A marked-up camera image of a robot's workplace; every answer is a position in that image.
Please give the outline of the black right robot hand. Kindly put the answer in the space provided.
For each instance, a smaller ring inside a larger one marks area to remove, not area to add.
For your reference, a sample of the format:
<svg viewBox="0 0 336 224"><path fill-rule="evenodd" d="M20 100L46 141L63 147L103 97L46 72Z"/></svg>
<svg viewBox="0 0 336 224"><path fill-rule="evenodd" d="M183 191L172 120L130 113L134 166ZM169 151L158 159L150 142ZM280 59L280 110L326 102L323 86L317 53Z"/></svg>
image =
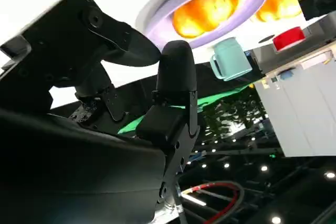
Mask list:
<svg viewBox="0 0 336 224"><path fill-rule="evenodd" d="M1 45L1 223L149 223L200 132L190 45L159 50L95 0L60 0ZM102 61L158 64L135 136Z"/></svg>

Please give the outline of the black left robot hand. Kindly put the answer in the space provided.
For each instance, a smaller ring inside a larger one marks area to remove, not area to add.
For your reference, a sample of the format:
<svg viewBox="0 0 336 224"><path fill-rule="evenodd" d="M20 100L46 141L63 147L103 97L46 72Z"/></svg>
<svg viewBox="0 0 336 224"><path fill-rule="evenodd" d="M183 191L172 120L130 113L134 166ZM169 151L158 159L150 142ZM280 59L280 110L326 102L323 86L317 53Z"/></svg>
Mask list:
<svg viewBox="0 0 336 224"><path fill-rule="evenodd" d="M305 20L327 15L336 9L336 0L298 0Z"/></svg>

